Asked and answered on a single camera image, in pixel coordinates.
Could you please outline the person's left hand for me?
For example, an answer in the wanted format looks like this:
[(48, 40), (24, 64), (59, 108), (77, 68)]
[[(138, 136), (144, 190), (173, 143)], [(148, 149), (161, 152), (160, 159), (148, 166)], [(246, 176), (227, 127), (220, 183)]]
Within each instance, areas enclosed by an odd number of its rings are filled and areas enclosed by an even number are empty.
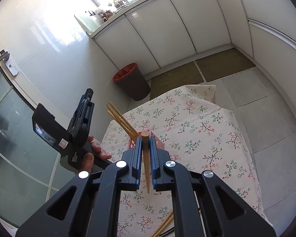
[(78, 172), (88, 171), (90, 173), (95, 173), (104, 170), (111, 164), (111, 162), (108, 161), (112, 157), (111, 154), (102, 148), (101, 143), (92, 135), (88, 136), (88, 142), (90, 143), (89, 147), (91, 147), (92, 150), (89, 150), (89, 152), (82, 158)]

